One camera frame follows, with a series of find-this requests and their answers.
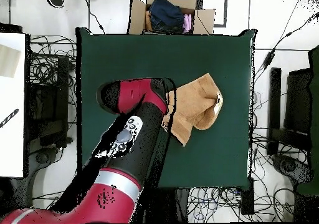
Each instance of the dark green tablecloth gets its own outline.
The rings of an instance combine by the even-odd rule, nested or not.
[[[82,161],[115,119],[95,100],[104,82],[169,77],[177,87],[210,73],[224,105],[208,130],[193,129],[185,148],[171,139],[161,187],[247,186],[251,46],[241,36],[90,35],[82,38]]]

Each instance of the tangled wires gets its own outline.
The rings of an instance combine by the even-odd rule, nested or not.
[[[75,62],[76,62],[76,42],[63,36],[32,36],[31,37],[31,66],[30,66],[30,83],[39,85],[51,85],[59,88],[58,82],[64,82],[69,88],[68,97],[65,99],[69,105],[75,107]],[[58,58],[67,57],[69,59],[68,83],[58,74]],[[41,118],[43,98],[40,94],[36,96],[37,110]],[[72,122],[69,122],[70,128],[75,124],[76,116]]]

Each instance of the black cable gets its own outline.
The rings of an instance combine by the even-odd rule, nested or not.
[[[63,156],[63,151],[64,151],[64,148],[63,148],[62,151],[61,151],[60,158],[59,158],[57,161],[53,162],[53,163],[57,163],[59,160],[61,160],[61,158],[62,158],[62,156]]]
[[[263,71],[262,71],[262,72],[259,74],[259,76],[256,78],[255,83],[257,82],[257,80],[259,79],[259,77],[265,72],[266,68],[268,68],[268,66],[271,64],[272,59],[274,58],[274,55],[275,55],[276,47],[283,41],[283,39],[285,39],[286,37],[289,37],[289,36],[292,35],[294,32],[299,31],[299,30],[302,29],[307,23],[310,23],[311,21],[313,21],[315,18],[318,18],[318,17],[319,17],[319,12],[317,12],[317,13],[315,13],[314,15],[312,15],[311,17],[309,17],[309,18],[306,20],[306,22],[305,22],[302,26],[300,26],[298,29],[295,29],[294,31],[287,33],[284,37],[281,36],[281,38],[279,39],[278,43],[276,43],[275,47],[274,47],[274,48],[268,53],[268,55],[266,56],[266,58],[265,58],[265,60],[264,60],[264,62],[263,62],[263,64],[262,64],[262,66],[261,66],[261,67],[263,67]]]
[[[40,45],[41,49],[39,52],[32,52],[30,81],[36,82],[36,83],[42,84],[42,85],[54,85],[54,86],[59,88],[59,86],[57,86],[57,78],[59,77],[59,75],[57,73],[57,71],[58,71],[57,58],[58,57],[68,57],[69,61],[70,61],[70,65],[73,66],[71,69],[75,69],[75,61],[76,61],[75,60],[76,59],[75,51],[76,50],[75,50],[74,45],[73,45],[74,41],[71,39],[67,39],[66,37],[61,36],[61,37],[63,37],[63,39],[59,39],[57,41],[49,43],[49,40],[47,37],[48,36],[39,36],[39,37],[35,37],[35,38],[31,39],[31,45],[34,45],[34,44]],[[34,42],[34,40],[36,40],[36,39],[37,40],[44,39],[45,41],[44,42]],[[51,46],[53,44],[58,44],[58,43],[61,43],[63,41],[67,41],[70,43],[70,45],[72,46],[71,50],[69,50],[68,52],[55,51],[55,53],[53,54]],[[64,84],[68,85],[68,87],[71,91],[71,95],[68,94],[68,97],[66,97],[65,99],[68,100],[68,103],[70,105],[74,105],[76,107],[76,102],[74,101],[74,89],[75,89],[76,82],[74,80],[74,77],[72,77],[70,74],[68,74],[68,78],[69,78],[68,83],[66,83],[63,79],[60,79],[60,80],[64,81]]]
[[[278,217],[278,219],[279,219],[281,222],[284,222],[284,221],[279,217],[279,214],[278,214],[278,211],[277,211],[277,208],[276,208],[277,202],[275,201],[275,196],[276,196],[276,194],[277,194],[278,192],[282,191],[282,190],[287,190],[287,191],[293,193],[294,195],[299,195],[299,196],[301,196],[301,197],[303,197],[303,195],[301,195],[301,194],[299,194],[299,193],[297,193],[297,192],[294,192],[293,190],[291,190],[291,189],[289,189],[289,188],[280,188],[280,189],[278,189],[278,190],[275,191],[275,193],[274,193],[274,195],[273,195],[273,203],[274,203],[275,213],[276,213],[276,216]]]
[[[97,21],[97,24],[98,24],[99,28],[103,31],[103,34],[105,34],[104,28],[103,28],[103,26],[99,23],[99,21],[98,21],[96,15],[92,14],[92,12],[91,12],[91,10],[90,10],[90,6],[88,5],[88,1],[85,0],[85,2],[87,3],[88,12],[90,13],[90,15],[92,15],[93,17],[95,17],[95,20]]]

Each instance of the tan cloth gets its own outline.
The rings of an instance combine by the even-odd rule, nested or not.
[[[145,16],[145,27],[147,31],[152,31],[151,13],[149,11],[146,12],[146,16]]]
[[[168,113],[162,122],[162,127],[166,131],[174,109],[174,91],[168,95]],[[221,92],[209,74],[177,88],[176,112],[173,115],[171,133],[185,147],[193,126],[199,130],[206,130],[215,122],[222,102]]]

